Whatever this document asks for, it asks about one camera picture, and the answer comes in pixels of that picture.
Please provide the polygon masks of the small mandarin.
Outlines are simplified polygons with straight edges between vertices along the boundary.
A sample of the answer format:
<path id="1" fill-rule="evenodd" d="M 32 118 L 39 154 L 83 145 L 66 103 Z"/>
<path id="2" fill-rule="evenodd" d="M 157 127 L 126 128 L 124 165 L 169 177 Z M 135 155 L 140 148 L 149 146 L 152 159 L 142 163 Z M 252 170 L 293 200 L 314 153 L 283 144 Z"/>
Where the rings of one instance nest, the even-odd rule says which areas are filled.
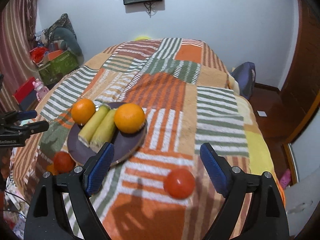
<path id="1" fill-rule="evenodd" d="M 58 170 L 55 168 L 54 164 L 50 164 L 46 167 L 46 171 L 50 172 L 52 175 L 57 176 L 59 175 Z"/>

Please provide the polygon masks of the red tomato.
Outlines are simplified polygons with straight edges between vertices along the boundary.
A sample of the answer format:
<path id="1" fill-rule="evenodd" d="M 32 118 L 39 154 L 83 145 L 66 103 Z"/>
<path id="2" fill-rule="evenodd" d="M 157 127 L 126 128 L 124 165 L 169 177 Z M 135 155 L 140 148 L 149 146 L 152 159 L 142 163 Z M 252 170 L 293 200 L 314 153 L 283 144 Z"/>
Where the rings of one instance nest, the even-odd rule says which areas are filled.
<path id="1" fill-rule="evenodd" d="M 69 153 L 63 151 L 55 153 L 53 164 L 59 174 L 68 173 L 75 166 L 75 162 Z"/>
<path id="2" fill-rule="evenodd" d="M 186 199 L 191 196 L 195 189 L 195 178 L 189 170 L 177 168 L 167 175 L 163 188 L 172 198 Z"/>

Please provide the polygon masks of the yellow corn cob long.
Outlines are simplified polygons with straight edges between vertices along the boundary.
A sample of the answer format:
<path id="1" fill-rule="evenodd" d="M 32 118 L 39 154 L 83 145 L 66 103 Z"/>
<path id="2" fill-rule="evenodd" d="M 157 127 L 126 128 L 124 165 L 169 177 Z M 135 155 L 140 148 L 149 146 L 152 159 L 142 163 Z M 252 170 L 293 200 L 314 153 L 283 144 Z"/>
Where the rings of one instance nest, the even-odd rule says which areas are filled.
<path id="1" fill-rule="evenodd" d="M 78 133 L 78 140 L 83 143 L 86 147 L 89 147 L 89 144 L 93 138 L 94 133 L 96 132 L 98 126 L 102 122 L 105 116 L 107 116 L 110 111 L 110 107 L 107 105 L 101 105 L 93 116 L 88 120 L 84 127 Z"/>

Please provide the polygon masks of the large orange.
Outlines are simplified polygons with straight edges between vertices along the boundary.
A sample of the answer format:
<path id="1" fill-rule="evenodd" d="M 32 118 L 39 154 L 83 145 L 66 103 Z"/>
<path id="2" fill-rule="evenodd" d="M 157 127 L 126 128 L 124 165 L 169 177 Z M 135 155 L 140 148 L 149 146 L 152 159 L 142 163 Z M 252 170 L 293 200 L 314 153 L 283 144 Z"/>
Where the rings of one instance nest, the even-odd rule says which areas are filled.
<path id="1" fill-rule="evenodd" d="M 95 104 L 92 100 L 81 99 L 77 101 L 71 109 L 71 116 L 74 122 L 84 126 L 95 113 Z"/>
<path id="2" fill-rule="evenodd" d="M 142 107 L 134 103 L 121 105 L 114 115 L 116 127 L 127 134 L 133 134 L 141 130 L 145 120 L 146 117 Z"/>

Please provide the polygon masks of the yellow corn cob short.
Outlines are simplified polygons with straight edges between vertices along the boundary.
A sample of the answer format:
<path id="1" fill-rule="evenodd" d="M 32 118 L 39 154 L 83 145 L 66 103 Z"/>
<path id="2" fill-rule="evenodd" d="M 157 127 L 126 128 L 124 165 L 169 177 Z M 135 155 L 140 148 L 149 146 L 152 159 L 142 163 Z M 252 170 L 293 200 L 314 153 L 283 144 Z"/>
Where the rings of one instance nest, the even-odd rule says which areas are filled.
<path id="1" fill-rule="evenodd" d="M 104 117 L 100 125 L 98 126 L 89 147 L 95 153 L 98 153 L 104 143 L 111 142 L 116 131 L 116 125 L 114 123 L 114 116 L 117 109 L 112 109 Z"/>

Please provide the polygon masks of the red box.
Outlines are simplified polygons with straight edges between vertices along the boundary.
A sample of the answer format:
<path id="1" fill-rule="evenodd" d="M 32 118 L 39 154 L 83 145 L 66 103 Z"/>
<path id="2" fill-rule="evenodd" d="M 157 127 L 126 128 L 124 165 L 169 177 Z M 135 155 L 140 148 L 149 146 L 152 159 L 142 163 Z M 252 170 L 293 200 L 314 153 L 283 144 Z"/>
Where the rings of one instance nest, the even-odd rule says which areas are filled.
<path id="1" fill-rule="evenodd" d="M 29 78 L 21 87 L 13 94 L 18 107 L 22 111 L 34 110 L 38 104 L 36 98 L 36 91 L 34 90 L 33 82 L 36 81 L 35 77 Z"/>

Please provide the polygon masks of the pink toy figure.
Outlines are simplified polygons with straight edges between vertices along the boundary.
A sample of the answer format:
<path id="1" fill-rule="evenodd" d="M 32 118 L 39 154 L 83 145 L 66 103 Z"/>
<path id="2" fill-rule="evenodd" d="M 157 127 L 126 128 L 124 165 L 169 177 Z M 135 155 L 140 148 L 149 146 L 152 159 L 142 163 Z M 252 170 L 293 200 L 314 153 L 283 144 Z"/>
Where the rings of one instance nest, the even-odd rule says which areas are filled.
<path id="1" fill-rule="evenodd" d="M 40 102 L 49 93 L 49 89 L 40 79 L 33 81 L 33 86 L 34 90 L 36 91 L 37 100 Z"/>

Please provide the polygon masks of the green storage box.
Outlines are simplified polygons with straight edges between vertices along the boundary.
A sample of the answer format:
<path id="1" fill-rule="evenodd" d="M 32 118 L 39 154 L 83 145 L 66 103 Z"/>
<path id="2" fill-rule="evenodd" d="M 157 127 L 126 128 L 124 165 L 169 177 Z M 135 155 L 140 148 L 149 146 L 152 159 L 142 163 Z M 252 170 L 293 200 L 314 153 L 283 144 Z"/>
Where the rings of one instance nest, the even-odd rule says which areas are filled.
<path id="1" fill-rule="evenodd" d="M 39 68 L 39 75 L 45 85 L 51 85 L 59 82 L 65 75 L 78 68 L 78 66 L 77 58 L 67 50 L 41 66 Z"/>

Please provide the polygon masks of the grey plush shark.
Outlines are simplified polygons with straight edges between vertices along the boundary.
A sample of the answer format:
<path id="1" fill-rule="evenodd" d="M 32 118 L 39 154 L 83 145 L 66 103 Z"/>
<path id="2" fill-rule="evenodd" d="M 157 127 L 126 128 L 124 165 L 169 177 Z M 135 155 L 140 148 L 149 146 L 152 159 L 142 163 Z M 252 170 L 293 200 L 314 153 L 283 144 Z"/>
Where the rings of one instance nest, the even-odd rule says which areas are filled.
<path id="1" fill-rule="evenodd" d="M 77 42 L 75 35 L 67 28 L 58 27 L 53 31 L 53 38 L 63 40 L 76 56 L 82 55 L 82 50 Z"/>

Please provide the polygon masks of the striped red curtain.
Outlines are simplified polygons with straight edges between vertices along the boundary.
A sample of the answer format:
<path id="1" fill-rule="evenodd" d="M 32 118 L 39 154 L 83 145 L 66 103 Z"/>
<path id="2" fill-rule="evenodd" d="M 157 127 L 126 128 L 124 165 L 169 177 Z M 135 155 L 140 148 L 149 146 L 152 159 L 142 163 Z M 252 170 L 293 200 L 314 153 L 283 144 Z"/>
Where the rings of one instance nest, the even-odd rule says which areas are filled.
<path id="1" fill-rule="evenodd" d="M 9 0 L 1 12 L 1 111 L 18 109 L 13 94 L 30 77 L 39 77 L 29 51 L 35 41 L 37 0 Z"/>

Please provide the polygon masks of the white paper on floor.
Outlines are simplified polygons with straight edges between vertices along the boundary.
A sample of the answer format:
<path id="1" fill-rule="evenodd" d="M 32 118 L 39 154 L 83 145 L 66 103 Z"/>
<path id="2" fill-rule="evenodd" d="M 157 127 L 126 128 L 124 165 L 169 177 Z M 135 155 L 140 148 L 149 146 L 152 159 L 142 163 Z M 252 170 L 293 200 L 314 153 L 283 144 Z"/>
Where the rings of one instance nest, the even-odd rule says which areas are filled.
<path id="1" fill-rule="evenodd" d="M 267 117 L 267 114 L 265 111 L 257 111 L 257 114 L 260 116 L 260 117 Z"/>

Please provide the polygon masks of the wooden door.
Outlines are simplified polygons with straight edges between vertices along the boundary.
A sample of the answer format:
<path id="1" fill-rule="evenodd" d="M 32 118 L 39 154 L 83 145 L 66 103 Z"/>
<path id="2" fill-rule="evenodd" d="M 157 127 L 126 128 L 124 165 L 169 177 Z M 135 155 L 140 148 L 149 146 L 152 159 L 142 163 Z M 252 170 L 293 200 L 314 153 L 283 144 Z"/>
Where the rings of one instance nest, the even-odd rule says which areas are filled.
<path id="1" fill-rule="evenodd" d="M 280 96 L 295 117 L 294 141 L 319 108 L 319 20 L 304 0 L 298 0 L 298 37 L 292 64 Z"/>

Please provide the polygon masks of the yellow round object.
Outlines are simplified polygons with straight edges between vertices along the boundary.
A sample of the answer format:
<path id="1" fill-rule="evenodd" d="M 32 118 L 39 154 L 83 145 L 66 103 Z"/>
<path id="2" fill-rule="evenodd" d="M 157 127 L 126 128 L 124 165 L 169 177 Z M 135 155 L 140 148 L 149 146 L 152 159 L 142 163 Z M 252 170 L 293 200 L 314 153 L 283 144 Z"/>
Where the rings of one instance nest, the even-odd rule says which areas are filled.
<path id="1" fill-rule="evenodd" d="M 135 38 L 135 41 L 142 41 L 142 40 L 150 40 L 151 38 L 148 36 L 139 36 Z"/>

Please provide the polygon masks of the purple blue backpack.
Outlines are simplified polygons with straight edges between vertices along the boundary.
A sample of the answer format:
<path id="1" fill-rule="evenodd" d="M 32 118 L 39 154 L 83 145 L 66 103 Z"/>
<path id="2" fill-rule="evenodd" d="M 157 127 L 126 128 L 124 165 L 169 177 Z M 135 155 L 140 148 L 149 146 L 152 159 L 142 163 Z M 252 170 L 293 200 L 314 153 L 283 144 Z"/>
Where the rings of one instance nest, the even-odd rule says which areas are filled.
<path id="1" fill-rule="evenodd" d="M 249 100 L 253 94 L 255 85 L 255 64 L 253 62 L 245 62 L 236 67 L 231 72 L 231 76 L 239 85 L 240 95 Z"/>

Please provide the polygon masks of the striped patchwork bedspread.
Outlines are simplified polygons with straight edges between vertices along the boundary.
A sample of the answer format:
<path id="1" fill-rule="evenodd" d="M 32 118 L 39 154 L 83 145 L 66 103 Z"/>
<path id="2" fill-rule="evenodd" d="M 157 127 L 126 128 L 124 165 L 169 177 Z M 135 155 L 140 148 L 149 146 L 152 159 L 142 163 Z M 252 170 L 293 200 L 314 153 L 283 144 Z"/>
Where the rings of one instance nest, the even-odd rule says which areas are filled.
<path id="1" fill-rule="evenodd" d="M 204 142 L 233 166 L 274 172 L 270 152 L 249 102 L 223 62 L 197 40 L 164 38 L 107 48 L 64 77 L 36 107 L 48 131 L 33 135 L 15 155 L 13 178 L 24 199 L 53 156 L 68 151 L 72 105 L 140 105 L 147 132 L 137 152 L 108 172 L 91 202 L 112 239 L 201 239 L 223 204 L 199 158 Z M 195 178 L 186 199 L 170 197 L 167 175 L 185 168 Z"/>

